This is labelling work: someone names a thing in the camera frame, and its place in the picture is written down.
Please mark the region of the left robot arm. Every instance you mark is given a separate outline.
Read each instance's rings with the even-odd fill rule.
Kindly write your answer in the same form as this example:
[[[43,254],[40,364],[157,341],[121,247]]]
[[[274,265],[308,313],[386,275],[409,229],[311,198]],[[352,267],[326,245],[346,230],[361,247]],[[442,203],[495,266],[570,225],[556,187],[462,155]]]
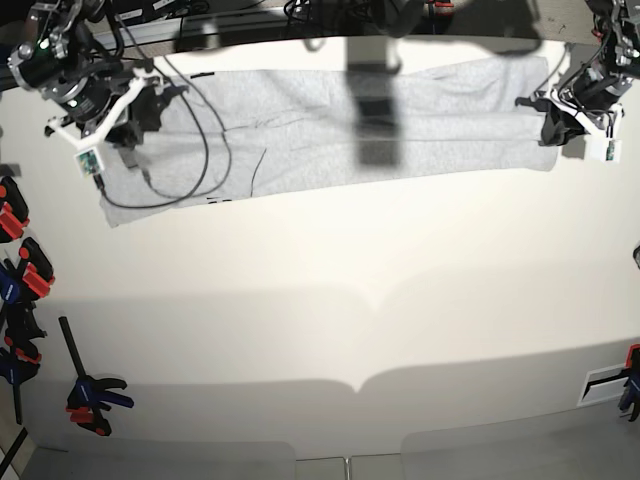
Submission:
[[[597,50],[573,73],[547,90],[537,88],[518,106],[545,115],[539,144],[564,146],[576,137],[604,143],[606,155],[615,149],[624,116],[621,97],[639,79],[639,3],[588,1]]]

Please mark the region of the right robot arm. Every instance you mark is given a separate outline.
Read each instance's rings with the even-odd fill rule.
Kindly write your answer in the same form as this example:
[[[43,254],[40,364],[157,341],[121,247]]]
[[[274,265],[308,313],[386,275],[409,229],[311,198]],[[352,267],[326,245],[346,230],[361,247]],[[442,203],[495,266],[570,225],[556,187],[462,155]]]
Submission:
[[[39,1],[29,18],[33,37],[18,44],[7,66],[16,83],[37,91],[65,112],[47,122],[76,150],[86,175],[104,169],[101,149],[132,150],[181,95],[151,59],[127,61],[120,22],[109,1]]]

